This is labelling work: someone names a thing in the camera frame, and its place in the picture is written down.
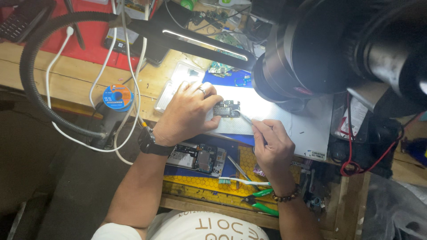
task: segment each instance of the black watch strap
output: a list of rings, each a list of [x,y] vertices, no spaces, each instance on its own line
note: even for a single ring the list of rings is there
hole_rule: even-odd
[[[158,144],[153,144],[150,147],[150,153],[160,155],[160,156],[169,156],[172,154],[175,146],[162,146]]]
[[[156,154],[160,156],[169,156],[175,149],[175,146],[162,146],[156,144],[153,129],[149,126],[142,129],[138,138],[138,144],[143,153]]]

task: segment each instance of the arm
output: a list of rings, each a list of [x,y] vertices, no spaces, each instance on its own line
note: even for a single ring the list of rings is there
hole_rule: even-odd
[[[223,100],[210,83],[202,88],[183,82],[153,129],[156,143],[174,146],[203,132],[216,129],[221,117],[205,121],[207,112]],[[144,240],[146,229],[160,204],[166,156],[140,153],[114,194],[102,225],[117,223],[135,228]]]
[[[289,196],[295,180],[289,170],[295,144],[278,120],[252,120],[257,162],[277,196]],[[300,197],[278,202],[280,234],[283,240],[320,240],[317,222]]]

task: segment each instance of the red surface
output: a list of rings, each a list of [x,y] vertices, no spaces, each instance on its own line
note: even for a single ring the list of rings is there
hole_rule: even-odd
[[[67,14],[63,0],[56,0],[56,8],[53,11],[52,18]],[[83,0],[71,0],[74,11],[97,11],[97,12],[112,12],[111,1],[107,5],[91,3]],[[11,12],[10,8],[3,8],[3,17],[6,18]],[[86,50],[82,50],[77,41],[75,34],[70,37],[64,51],[61,55],[75,59],[81,59],[98,64],[103,64],[108,53],[108,49],[104,48],[104,39],[108,32],[108,24],[104,22],[82,22],[79,23],[80,32],[86,45]],[[57,53],[64,42],[66,28],[54,32],[43,44],[41,50]],[[135,70],[138,64],[138,57],[131,57],[132,69]],[[124,54],[111,52],[107,66],[129,70],[127,57]]]

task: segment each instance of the green toothbrush bristles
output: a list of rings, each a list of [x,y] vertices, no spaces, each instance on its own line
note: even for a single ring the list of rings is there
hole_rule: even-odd
[[[219,179],[218,183],[219,184],[231,184],[231,180],[230,179]]]

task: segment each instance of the red cable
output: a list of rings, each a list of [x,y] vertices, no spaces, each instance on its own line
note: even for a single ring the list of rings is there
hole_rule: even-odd
[[[351,129],[351,124],[350,124],[350,121],[351,121],[351,119],[350,119],[350,117],[351,117],[351,113],[350,113],[350,108],[349,108],[349,106],[350,106],[350,94],[349,93],[347,93],[347,118],[348,118],[348,121],[347,121],[347,124],[348,124],[348,141],[349,141],[349,143],[350,143],[350,145],[349,145],[349,148],[350,148],[350,153],[349,153],[349,157],[348,157],[348,160],[345,162],[345,163],[343,163],[342,164],[342,166],[341,166],[341,170],[340,170],[340,173],[341,173],[341,175],[343,175],[343,176],[345,176],[345,177],[349,177],[349,176],[351,176],[351,175],[348,175],[344,170],[345,170],[345,168],[349,165],[349,164],[353,164],[354,166],[356,166],[356,172],[355,172],[355,174],[356,173],[359,173],[360,171],[361,171],[361,168],[360,168],[360,166],[359,166],[359,164],[357,164],[356,162],[353,162],[352,160],[351,160],[351,156],[352,156],[352,144],[351,144],[351,139],[352,139],[352,137],[353,137],[353,131],[352,131],[352,129]]]
[[[420,118],[422,116],[423,113],[418,114],[418,116],[414,119],[411,120],[411,122],[408,123],[408,125],[405,127],[405,129],[407,129],[413,122],[415,122],[415,120],[418,120],[418,118]],[[397,142],[394,141],[392,144],[390,144],[389,148],[387,148],[387,150],[383,153],[383,155],[368,169],[362,171],[361,173],[365,173],[365,172],[369,172],[371,171],[386,155],[388,152],[390,152],[390,150],[392,149],[392,147],[396,144]]]
[[[154,0],[154,2],[153,2],[153,9],[151,9],[150,17],[148,19],[151,19],[153,17],[153,14],[156,11],[156,7],[157,7],[157,1],[158,0]]]
[[[350,98],[350,94],[349,93],[347,93],[347,106],[349,106],[350,105],[350,101],[349,101],[349,98]],[[418,118],[420,118],[421,117],[421,115],[422,115],[423,113],[420,113],[417,117],[415,117],[414,119],[411,119],[410,120],[410,122],[408,122],[407,123],[407,126],[405,127],[405,129],[407,128],[407,127],[409,127],[410,126],[410,124],[412,124],[412,122],[414,122],[415,120],[417,120]],[[347,117],[348,118],[350,118],[351,117],[351,115],[350,115],[350,113],[348,112],[347,113]],[[351,149],[351,139],[352,139],[352,130],[351,130],[351,124],[350,124],[350,121],[351,121],[351,119],[349,119],[349,121],[348,121],[348,141],[349,141],[349,143],[350,143],[350,146],[349,146],[349,149],[350,149],[350,156],[348,157],[348,160],[345,162],[345,163],[343,163],[342,164],[342,166],[341,166],[341,170],[340,170],[340,173],[341,173],[341,175],[343,175],[344,177],[350,177],[350,176],[352,176],[352,175],[355,175],[355,174],[359,174],[359,173],[366,173],[366,172],[369,172],[369,171],[371,171],[386,155],[387,155],[387,153],[389,153],[390,152],[390,150],[392,149],[392,147],[396,144],[396,142],[397,141],[394,141],[394,142],[392,142],[392,144],[390,144],[390,146],[387,148],[387,150],[381,155],[381,157],[378,159],[378,160],[376,160],[376,162],[372,165],[372,166],[370,166],[368,169],[366,169],[366,170],[362,170],[361,168],[360,168],[360,166],[359,166],[359,164],[357,164],[356,162],[353,162],[352,160],[351,160],[351,154],[352,154],[352,149]],[[356,169],[356,171],[353,173],[353,174],[351,174],[351,175],[348,175],[344,170],[345,170],[345,168],[349,165],[349,164],[353,164],[357,169]]]

